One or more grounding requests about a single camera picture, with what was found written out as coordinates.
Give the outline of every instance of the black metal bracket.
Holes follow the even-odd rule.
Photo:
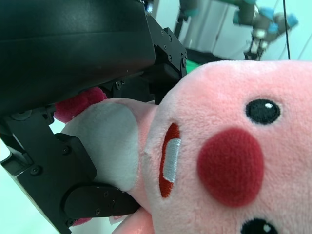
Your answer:
[[[159,104],[186,75],[186,49],[169,28],[146,18],[156,61],[143,71],[101,85],[110,98],[153,98]],[[93,182],[96,168],[77,137],[52,133],[54,111],[49,105],[0,116],[1,139],[11,152],[0,164],[61,234],[70,234],[69,227],[79,218],[134,213],[140,205],[130,195]]]
[[[54,108],[2,118],[10,156],[1,165],[61,234],[76,219],[134,213],[138,203],[117,188],[94,184],[96,168],[75,136],[53,134]]]
[[[163,97],[187,74],[187,50],[169,28],[161,28],[152,16],[147,22],[154,44],[153,66],[136,74],[101,85],[110,98],[131,98],[144,102]]]

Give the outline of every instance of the red cheek patch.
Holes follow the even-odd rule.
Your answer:
[[[163,198],[166,198],[170,195],[171,189],[173,187],[173,183],[167,181],[163,176],[164,163],[166,158],[166,148],[167,144],[172,139],[180,139],[180,130],[179,126],[175,123],[171,124],[169,127],[167,134],[165,136],[164,143],[162,145],[162,155],[160,161],[160,170],[159,170],[159,188],[160,193]]]
[[[197,172],[205,189],[222,204],[247,205],[262,186],[264,161],[260,145],[242,129],[223,131],[200,150]]]

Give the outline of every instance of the red plush tuft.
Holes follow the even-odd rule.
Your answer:
[[[78,219],[74,224],[73,226],[78,226],[78,225],[81,225],[81,224],[84,224],[86,222],[89,222],[92,218],[81,218],[81,219]]]
[[[88,89],[71,99],[57,103],[55,105],[56,112],[54,117],[63,123],[67,123],[92,104],[99,103],[105,99],[107,99],[107,96],[100,88]]]
[[[216,200],[230,207],[244,206],[252,202],[261,189],[263,154],[252,135],[231,128],[204,144],[199,153],[197,172]]]

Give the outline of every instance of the white fabric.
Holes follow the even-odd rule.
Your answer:
[[[129,191],[137,179],[138,125],[124,105],[99,103],[66,124],[62,131],[77,136],[97,169],[96,182]]]
[[[174,183],[176,180],[177,160],[179,156],[180,145],[181,139],[172,139],[168,142],[166,147],[163,176],[171,183]]]

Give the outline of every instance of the black cable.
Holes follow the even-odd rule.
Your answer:
[[[288,53],[288,59],[291,59],[291,52],[289,49],[289,39],[288,39],[288,24],[287,24],[287,14],[286,14],[286,3],[285,0],[283,0],[283,6],[284,6],[284,18],[285,18],[285,28],[286,28],[286,44],[287,44],[287,53]]]

